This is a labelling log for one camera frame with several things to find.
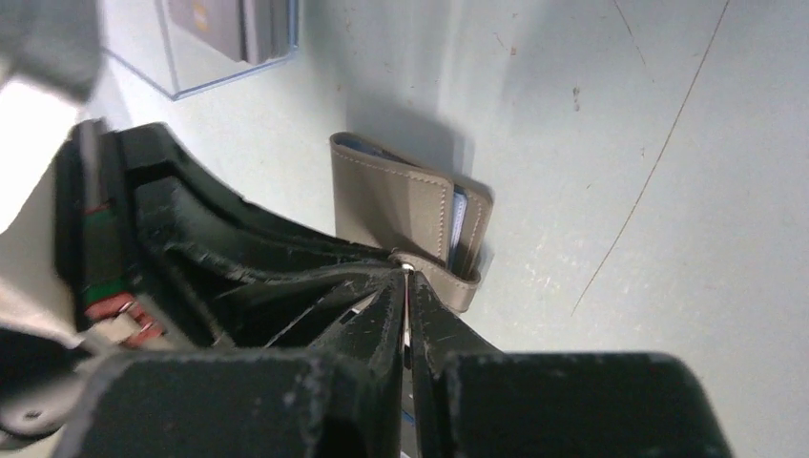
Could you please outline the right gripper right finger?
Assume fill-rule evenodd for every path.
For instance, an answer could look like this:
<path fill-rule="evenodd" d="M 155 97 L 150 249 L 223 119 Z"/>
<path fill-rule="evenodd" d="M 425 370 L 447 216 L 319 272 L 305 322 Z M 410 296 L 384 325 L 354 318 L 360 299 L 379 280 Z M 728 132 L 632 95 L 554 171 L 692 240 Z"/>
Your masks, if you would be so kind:
<path fill-rule="evenodd" d="M 407 278 L 423 457 L 728 457 L 695 374 L 664 352 L 504 352 Z"/>

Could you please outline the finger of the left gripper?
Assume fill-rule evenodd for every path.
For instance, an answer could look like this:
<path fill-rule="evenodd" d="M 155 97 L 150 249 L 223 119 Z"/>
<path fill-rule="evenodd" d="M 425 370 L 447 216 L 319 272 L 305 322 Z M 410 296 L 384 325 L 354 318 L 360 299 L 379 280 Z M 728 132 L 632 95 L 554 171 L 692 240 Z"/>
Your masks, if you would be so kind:
<path fill-rule="evenodd" d="M 194 346 L 308 345 L 394 270 L 384 250 L 245 200 L 162 123 L 117 133 L 116 215 L 134 284 Z"/>

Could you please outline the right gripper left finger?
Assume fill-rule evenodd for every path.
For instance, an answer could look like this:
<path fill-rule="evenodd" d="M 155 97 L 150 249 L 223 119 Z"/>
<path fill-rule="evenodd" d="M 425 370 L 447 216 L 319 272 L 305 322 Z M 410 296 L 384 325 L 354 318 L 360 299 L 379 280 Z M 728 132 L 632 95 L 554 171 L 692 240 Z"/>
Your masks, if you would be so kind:
<path fill-rule="evenodd" d="M 126 352 L 92 375 L 57 457 L 396 457 L 405 273 L 306 347 Z"/>

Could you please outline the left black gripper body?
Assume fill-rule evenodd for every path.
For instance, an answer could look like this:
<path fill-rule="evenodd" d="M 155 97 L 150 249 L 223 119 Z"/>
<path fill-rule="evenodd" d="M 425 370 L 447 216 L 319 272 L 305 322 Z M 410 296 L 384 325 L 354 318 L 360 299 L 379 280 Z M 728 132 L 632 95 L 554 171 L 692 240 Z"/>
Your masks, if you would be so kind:
<path fill-rule="evenodd" d="M 80 335 L 109 351 L 219 346 L 210 310 L 190 302 L 190 286 L 140 241 L 135 192 L 173 178 L 219 205 L 220 179 L 163 122 L 115 130 L 81 121 L 54 162 L 54 266 L 70 287 Z"/>

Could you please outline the grey felt card holder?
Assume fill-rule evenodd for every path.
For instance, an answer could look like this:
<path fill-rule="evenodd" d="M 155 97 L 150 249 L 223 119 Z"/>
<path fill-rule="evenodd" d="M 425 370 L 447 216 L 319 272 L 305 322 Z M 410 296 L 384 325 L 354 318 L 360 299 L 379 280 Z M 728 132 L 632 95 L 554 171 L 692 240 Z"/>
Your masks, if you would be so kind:
<path fill-rule="evenodd" d="M 338 132 L 329 146 L 337 237 L 389 251 L 424 273 L 446 307 L 467 312 L 493 209 L 488 187 L 362 135 Z"/>

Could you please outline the clear plastic card box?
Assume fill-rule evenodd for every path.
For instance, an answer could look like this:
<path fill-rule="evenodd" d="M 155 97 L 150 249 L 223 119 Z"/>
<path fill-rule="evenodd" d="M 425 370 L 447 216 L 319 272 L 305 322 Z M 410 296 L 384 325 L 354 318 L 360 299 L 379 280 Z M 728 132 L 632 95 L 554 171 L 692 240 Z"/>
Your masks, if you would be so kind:
<path fill-rule="evenodd" d="M 171 100 L 276 67 L 299 47 L 294 0 L 103 1 L 105 52 Z"/>

